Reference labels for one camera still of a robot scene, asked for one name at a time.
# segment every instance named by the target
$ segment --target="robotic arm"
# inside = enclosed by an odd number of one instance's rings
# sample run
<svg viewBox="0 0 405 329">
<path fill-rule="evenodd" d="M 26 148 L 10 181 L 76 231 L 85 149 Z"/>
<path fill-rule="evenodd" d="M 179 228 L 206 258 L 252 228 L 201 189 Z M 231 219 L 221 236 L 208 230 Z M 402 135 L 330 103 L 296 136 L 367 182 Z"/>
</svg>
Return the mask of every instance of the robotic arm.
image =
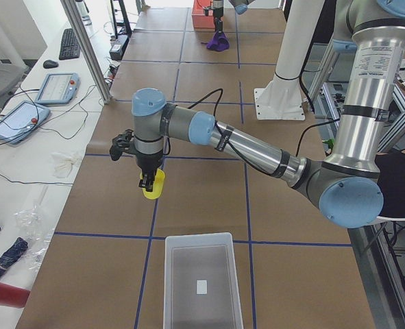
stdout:
<svg viewBox="0 0 405 329">
<path fill-rule="evenodd" d="M 390 3 L 400 9 L 389 7 Z M 339 1 L 339 5 L 336 28 L 349 33 L 352 29 L 358 50 L 334 150 L 323 162 L 294 157 L 210 114 L 167 103 L 152 88 L 134 94 L 134 130 L 113 139 L 112 159 L 118 160 L 123 152 L 135 155 L 142 169 L 139 186 L 152 192 L 164 157 L 164 136 L 210 145 L 284 180 L 340 226 L 371 223 L 383 206 L 374 158 L 405 50 L 405 1 L 354 0 Z M 349 33 L 344 33 L 350 40 Z"/>
</svg>

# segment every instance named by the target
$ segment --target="black keyboard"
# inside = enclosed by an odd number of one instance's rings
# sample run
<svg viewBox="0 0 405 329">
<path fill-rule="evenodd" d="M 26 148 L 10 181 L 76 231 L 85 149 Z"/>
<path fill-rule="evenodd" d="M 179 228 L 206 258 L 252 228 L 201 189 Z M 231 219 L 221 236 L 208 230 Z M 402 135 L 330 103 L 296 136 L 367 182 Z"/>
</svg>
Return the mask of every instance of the black keyboard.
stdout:
<svg viewBox="0 0 405 329">
<path fill-rule="evenodd" d="M 80 47 L 73 29 L 65 29 L 60 41 L 60 60 L 70 60 L 72 58 L 79 58 Z"/>
</svg>

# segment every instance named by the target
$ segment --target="computer mouse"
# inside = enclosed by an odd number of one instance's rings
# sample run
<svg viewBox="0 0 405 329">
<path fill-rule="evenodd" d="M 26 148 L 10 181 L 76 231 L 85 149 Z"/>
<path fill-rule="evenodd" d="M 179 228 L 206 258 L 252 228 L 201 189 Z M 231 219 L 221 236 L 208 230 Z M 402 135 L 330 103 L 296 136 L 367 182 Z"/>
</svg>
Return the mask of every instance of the computer mouse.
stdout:
<svg viewBox="0 0 405 329">
<path fill-rule="evenodd" d="M 44 69 L 52 69 L 54 67 L 58 67 L 59 63 L 55 62 L 54 60 L 46 60 L 43 64 Z"/>
</svg>

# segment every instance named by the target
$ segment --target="white desk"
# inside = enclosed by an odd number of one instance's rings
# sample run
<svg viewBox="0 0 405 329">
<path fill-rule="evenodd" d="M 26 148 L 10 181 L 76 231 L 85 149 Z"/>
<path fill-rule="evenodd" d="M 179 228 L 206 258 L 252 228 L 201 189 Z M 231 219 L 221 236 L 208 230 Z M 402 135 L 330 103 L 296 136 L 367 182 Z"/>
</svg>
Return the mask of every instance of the white desk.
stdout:
<svg viewBox="0 0 405 329">
<path fill-rule="evenodd" d="M 103 24 L 108 20 L 106 8 L 91 12 L 93 26 L 88 27 L 87 32 L 93 44 L 99 65 L 102 72 L 105 72 L 109 59 L 109 35 L 104 32 Z M 21 84 L 23 90 L 40 88 L 45 75 L 48 73 L 76 72 L 80 76 L 80 85 L 74 99 L 66 106 L 51 107 L 51 117 L 55 117 L 68 110 L 76 104 L 87 93 L 88 87 L 94 85 L 94 80 L 84 61 L 84 54 L 81 52 L 80 58 L 74 60 L 58 60 L 60 50 L 61 29 L 56 39 L 49 45 L 43 53 L 35 67 Z M 59 62 L 59 67 L 55 69 L 43 69 L 45 60 L 53 59 Z M 32 99 L 36 93 L 29 94 Z M 22 100 L 28 99 L 24 94 L 14 97 L 5 107 L 3 113 L 13 109 Z M 77 167 L 73 167 L 67 178 L 60 179 L 53 176 L 52 152 L 70 153 L 78 151 L 84 154 L 94 128 L 97 124 L 103 102 L 99 92 L 95 88 L 91 94 L 82 102 L 83 107 L 88 111 L 88 118 L 85 126 L 79 133 L 67 141 L 55 132 L 37 129 L 31 136 L 18 145 L 0 145 L 0 173 L 8 176 L 12 180 L 23 182 L 66 182 L 72 183 L 77 175 Z M 50 121 L 44 125 L 59 131 L 64 136 L 72 136 L 82 124 L 86 113 L 76 106 L 72 111 L 62 115 L 60 118 Z M 0 256 L 12 244 L 16 238 L 21 236 L 21 230 L 16 226 L 14 213 L 34 207 L 34 204 L 44 191 L 45 185 L 33 184 L 22 185 L 13 184 L 0 177 Z M 70 186 L 48 185 L 44 198 L 40 205 L 40 218 L 42 220 L 42 231 L 52 234 L 52 230 L 59 220 L 65 201 L 69 195 Z M 45 243 L 35 243 L 29 246 L 28 254 L 34 249 L 40 249 Z M 32 259 L 24 254 L 20 260 L 13 265 L 0 282 L 11 284 L 26 289 L 31 289 L 37 274 L 37 269 L 30 269 L 33 264 Z M 23 309 L 0 306 L 0 329 L 14 328 Z"/>
</svg>

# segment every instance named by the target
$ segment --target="black band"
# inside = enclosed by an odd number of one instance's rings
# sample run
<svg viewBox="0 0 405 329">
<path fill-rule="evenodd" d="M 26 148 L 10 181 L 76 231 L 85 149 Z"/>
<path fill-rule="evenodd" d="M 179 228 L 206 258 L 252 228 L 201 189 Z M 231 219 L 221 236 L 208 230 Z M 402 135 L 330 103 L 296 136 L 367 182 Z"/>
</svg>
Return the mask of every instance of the black band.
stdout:
<svg viewBox="0 0 405 329">
<path fill-rule="evenodd" d="M 299 188 L 304 181 L 306 180 L 306 178 L 308 177 L 309 171 L 310 171 L 310 167 L 312 166 L 312 162 L 310 161 L 309 158 L 306 158 L 306 166 L 304 167 L 304 170 L 301 174 L 301 177 L 299 178 L 298 182 L 295 183 L 294 186 L 292 186 L 292 188 L 294 190 L 296 190 L 297 188 Z"/>
<path fill-rule="evenodd" d="M 374 21 L 369 21 L 362 23 L 354 28 L 354 33 L 359 32 L 362 29 L 369 29 L 371 27 L 382 27 L 382 26 L 404 26 L 405 19 L 375 19 Z"/>
<path fill-rule="evenodd" d="M 350 24 L 350 9 L 352 8 L 352 4 L 353 2 L 350 3 L 347 9 L 347 14 L 345 14 L 345 24 L 347 24 L 347 28 L 351 34 L 353 34 L 353 27 L 352 24 Z"/>
<path fill-rule="evenodd" d="M 170 125 L 170 120 L 173 115 L 173 111 L 175 110 L 176 105 L 175 104 L 170 104 L 167 103 L 165 107 L 162 108 L 162 114 L 161 114 L 161 122 L 160 122 L 160 134 L 162 136 L 168 136 L 169 135 L 169 125 Z"/>
<path fill-rule="evenodd" d="M 332 170 L 332 171 L 336 171 L 338 173 L 346 173 L 347 175 L 371 178 L 373 180 L 378 179 L 379 175 L 380 175 L 380 173 L 374 173 L 371 171 L 363 171 L 363 170 L 358 170 L 358 169 L 353 169 L 353 168 L 341 167 L 341 166 L 337 166 L 337 165 L 329 163 L 329 162 L 323 162 L 322 167 Z"/>
<path fill-rule="evenodd" d="M 163 139 L 163 137 L 160 136 L 160 138 L 154 139 L 152 141 L 146 141 L 144 139 L 137 137 L 137 135 L 135 135 L 134 138 L 138 139 L 140 142 L 143 142 L 143 143 L 155 143 L 155 142 L 161 141 Z"/>
<path fill-rule="evenodd" d="M 287 169 L 287 165 L 289 163 L 289 159 L 291 158 L 291 155 L 284 151 L 282 151 L 282 158 L 280 159 L 280 164 L 278 165 L 277 169 L 271 174 L 272 177 L 274 178 L 280 178 L 284 175 L 284 172 Z"/>
<path fill-rule="evenodd" d="M 386 122 L 389 118 L 389 111 L 381 108 L 370 108 L 369 106 L 346 105 L 341 114 L 358 115 L 361 117 L 374 118 L 375 121 Z"/>
<path fill-rule="evenodd" d="M 275 75 L 276 75 L 278 78 L 280 78 L 281 80 L 286 80 L 286 81 L 292 81 L 292 80 L 296 80 L 296 79 L 299 78 L 299 75 L 298 75 L 297 77 L 280 77 L 280 76 L 277 74 L 277 71 L 275 72 Z"/>
<path fill-rule="evenodd" d="M 225 130 L 221 133 L 221 139 L 219 140 L 219 143 L 217 143 L 217 146 L 215 147 L 216 151 L 223 152 L 228 144 L 228 141 L 230 140 L 233 131 L 234 128 L 227 125 Z"/>
</svg>

